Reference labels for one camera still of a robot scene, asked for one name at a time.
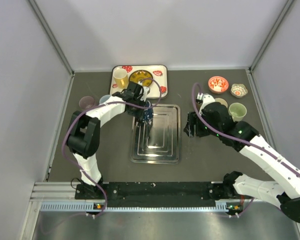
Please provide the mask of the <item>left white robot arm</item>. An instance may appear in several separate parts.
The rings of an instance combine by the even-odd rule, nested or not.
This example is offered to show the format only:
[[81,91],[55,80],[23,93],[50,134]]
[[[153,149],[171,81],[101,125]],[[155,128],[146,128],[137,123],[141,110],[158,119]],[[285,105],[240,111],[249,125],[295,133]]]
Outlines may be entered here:
[[77,111],[72,119],[65,138],[65,145],[75,157],[81,173],[81,182],[92,198],[99,198],[104,191],[100,182],[96,152],[100,145],[101,127],[114,117],[127,113],[136,120],[144,120],[150,88],[141,83],[130,82],[121,92],[115,92],[105,102],[88,110]]

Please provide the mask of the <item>purple mug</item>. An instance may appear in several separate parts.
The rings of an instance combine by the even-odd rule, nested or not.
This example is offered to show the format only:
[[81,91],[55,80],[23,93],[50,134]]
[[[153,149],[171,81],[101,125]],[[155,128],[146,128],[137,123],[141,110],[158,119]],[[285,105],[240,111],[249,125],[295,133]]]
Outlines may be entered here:
[[95,105],[96,105],[95,99],[89,95],[83,96],[78,102],[79,108],[83,111],[89,110],[93,108]]

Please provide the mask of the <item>light green mug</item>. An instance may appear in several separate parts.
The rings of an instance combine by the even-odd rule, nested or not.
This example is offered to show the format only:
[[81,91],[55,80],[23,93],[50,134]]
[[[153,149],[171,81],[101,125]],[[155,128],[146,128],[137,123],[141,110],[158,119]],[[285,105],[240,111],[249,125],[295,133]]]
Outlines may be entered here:
[[247,108],[239,102],[234,102],[229,106],[228,112],[235,122],[239,122],[246,116]]

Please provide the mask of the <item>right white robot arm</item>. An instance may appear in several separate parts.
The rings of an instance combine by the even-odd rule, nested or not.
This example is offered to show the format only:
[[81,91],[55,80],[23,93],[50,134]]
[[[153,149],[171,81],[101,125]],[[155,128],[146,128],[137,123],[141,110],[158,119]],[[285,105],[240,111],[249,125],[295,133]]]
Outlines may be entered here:
[[288,218],[300,223],[300,170],[276,152],[262,135],[245,121],[234,121],[219,102],[203,103],[188,113],[184,132],[190,137],[217,137],[224,145],[248,158],[272,180],[261,181],[233,171],[223,178],[223,192],[260,199],[279,208]]

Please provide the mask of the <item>dark blue mug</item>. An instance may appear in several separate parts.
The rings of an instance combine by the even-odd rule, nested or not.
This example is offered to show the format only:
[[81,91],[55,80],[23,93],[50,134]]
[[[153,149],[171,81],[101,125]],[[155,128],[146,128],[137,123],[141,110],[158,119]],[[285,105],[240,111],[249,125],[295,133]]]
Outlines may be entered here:
[[145,104],[146,109],[143,111],[141,122],[147,125],[151,125],[153,121],[154,111],[152,103],[147,100]]

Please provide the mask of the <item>cream white mug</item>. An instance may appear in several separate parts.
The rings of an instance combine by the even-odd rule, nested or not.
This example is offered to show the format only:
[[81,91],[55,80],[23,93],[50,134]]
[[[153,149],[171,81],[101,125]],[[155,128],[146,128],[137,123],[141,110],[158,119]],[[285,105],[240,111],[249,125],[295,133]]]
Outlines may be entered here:
[[223,98],[215,98],[214,99],[216,102],[220,103],[221,105],[225,106],[226,108],[228,108],[228,103],[226,100],[224,100]]

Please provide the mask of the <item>light blue mug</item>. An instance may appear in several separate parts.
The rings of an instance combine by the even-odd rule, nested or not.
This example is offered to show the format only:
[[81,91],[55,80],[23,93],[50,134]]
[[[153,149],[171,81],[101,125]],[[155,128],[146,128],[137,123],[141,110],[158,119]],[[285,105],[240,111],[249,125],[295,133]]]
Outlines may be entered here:
[[111,97],[110,94],[106,94],[99,99],[99,105],[105,103]]

